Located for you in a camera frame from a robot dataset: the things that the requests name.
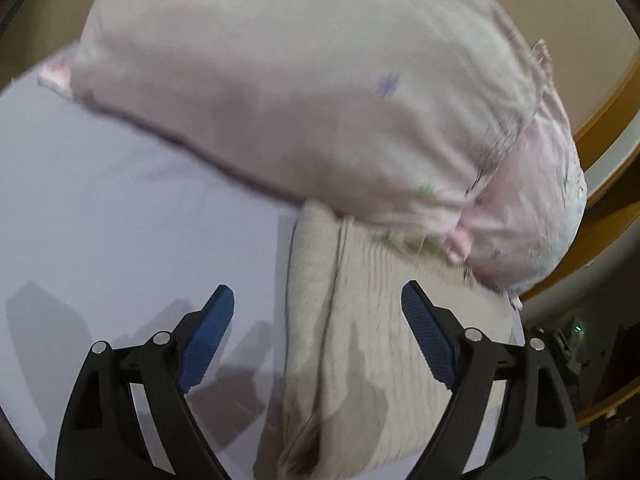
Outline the wooden wall shelf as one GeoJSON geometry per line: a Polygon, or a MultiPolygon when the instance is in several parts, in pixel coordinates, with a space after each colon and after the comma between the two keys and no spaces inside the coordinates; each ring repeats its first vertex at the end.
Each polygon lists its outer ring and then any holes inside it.
{"type": "Polygon", "coordinates": [[[639,57],[577,130],[589,186],[587,211],[558,268],[525,295],[529,326],[559,321],[639,247],[639,57]]]}

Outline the beige knitted garment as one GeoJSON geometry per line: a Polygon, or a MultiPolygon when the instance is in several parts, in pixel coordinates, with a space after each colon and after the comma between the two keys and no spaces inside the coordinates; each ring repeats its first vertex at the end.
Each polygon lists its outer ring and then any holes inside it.
{"type": "Polygon", "coordinates": [[[510,300],[427,238],[303,206],[288,264],[280,478],[354,478],[426,447],[450,393],[402,313],[410,281],[461,325],[522,340],[510,300]]]}

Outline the pink patterned pillow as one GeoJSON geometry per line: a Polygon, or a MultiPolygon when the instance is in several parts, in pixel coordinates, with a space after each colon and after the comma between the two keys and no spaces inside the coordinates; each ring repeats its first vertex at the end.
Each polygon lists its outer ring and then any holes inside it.
{"type": "Polygon", "coordinates": [[[94,0],[39,80],[512,296],[586,208],[547,46],[496,0],[94,0]]]}

